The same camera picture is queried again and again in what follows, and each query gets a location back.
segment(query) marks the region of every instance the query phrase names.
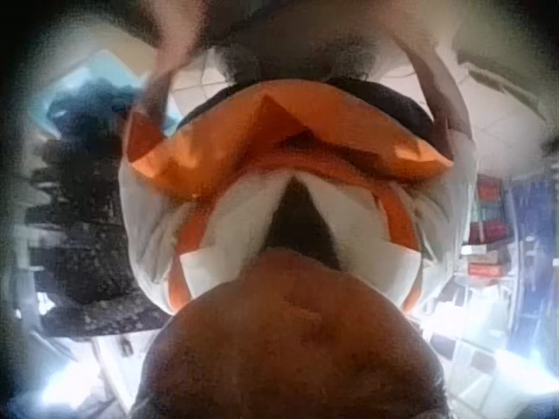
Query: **light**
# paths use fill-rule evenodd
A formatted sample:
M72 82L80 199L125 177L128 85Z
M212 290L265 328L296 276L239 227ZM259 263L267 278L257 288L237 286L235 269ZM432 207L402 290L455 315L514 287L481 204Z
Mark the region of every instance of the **light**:
M45 404L65 404L76 409L91 393L98 380L97 362L71 362L55 374L43 393Z
M38 300L38 313L41 316L47 314L52 308L56 305L49 299L49 296L46 292L38 292L37 293L37 300Z
M531 359L527 360L502 349L495 351L499 370L520 384L527 393L543 395L559 391L559 380L546 371L541 362L541 355L531 355Z

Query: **hand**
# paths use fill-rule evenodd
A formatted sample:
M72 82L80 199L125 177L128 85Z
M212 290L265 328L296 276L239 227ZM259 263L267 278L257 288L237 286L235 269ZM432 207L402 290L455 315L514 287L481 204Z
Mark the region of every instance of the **hand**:
M408 55L422 58L435 53L435 40L426 22L418 17L418 7L424 3L415 0L382 0L373 3L373 22L386 32Z
M158 70L172 72L186 65L204 28L205 0L146 0L161 43Z

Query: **ceiling tile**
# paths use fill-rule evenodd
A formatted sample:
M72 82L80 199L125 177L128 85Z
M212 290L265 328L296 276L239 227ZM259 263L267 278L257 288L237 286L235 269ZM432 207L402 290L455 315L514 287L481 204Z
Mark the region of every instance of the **ceiling tile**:
M204 92L206 94L206 97L209 99L210 97L212 97L216 93L221 92L222 90L224 90L227 86L229 86L227 83L214 83L212 85L203 86L203 89L204 89Z
M218 70L218 58L216 50L208 51L205 61L204 74L202 75L202 84L209 85L213 83L225 82L225 76Z
M205 54L200 55L190 65L184 67L173 78L171 90L181 90L202 83L202 70L204 69Z
M200 86L175 91L171 96L175 99L176 106L183 115L186 115L196 106L202 105L206 101L206 95Z
M510 147L508 144L478 128L473 130L473 140L478 150L479 172L499 178L509 177L510 165L507 163L507 157L510 154Z
M539 146L546 138L546 128L545 121L524 108L499 120L487 128L487 132L500 137L511 146L527 142Z
M518 110L518 101L501 92L483 86L472 77L459 85L473 126L487 128Z

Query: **shelf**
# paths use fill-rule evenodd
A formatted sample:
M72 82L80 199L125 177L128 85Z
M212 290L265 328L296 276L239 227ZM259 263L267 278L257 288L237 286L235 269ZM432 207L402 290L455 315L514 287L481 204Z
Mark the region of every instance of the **shelf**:
M484 244L463 244L462 252L463 256L467 255L485 255L489 251L496 251L503 246L507 246L514 241L513 237L503 238L496 242L484 243Z

